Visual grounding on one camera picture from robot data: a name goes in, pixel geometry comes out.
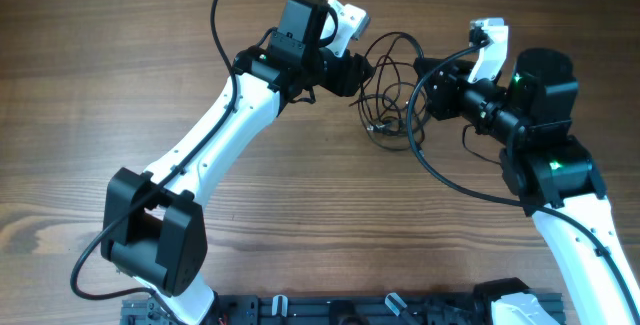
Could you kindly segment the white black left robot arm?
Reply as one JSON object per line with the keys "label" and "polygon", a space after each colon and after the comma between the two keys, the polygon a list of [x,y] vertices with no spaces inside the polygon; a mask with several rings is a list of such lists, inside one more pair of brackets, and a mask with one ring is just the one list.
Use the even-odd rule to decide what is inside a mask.
{"label": "white black left robot arm", "polygon": [[352,97],[373,69],[348,50],[367,12],[338,0],[287,0],[280,23],[237,54],[220,97],[165,155],[137,174],[120,169],[107,187],[104,259],[138,280],[154,308],[145,323],[204,324],[216,293],[200,269],[204,210],[252,139],[315,86]]}

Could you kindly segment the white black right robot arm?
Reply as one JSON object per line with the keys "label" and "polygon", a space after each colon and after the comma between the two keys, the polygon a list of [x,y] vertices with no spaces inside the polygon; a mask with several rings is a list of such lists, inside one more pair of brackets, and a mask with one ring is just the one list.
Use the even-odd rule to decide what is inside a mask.
{"label": "white black right robot arm", "polygon": [[563,276],[584,324],[636,324],[639,286],[616,234],[607,187],[590,152],[571,135],[578,82],[568,56],[531,48],[510,84],[471,80],[467,50],[418,58],[414,91],[425,92],[437,120],[465,118],[503,148],[502,176],[531,218]]}

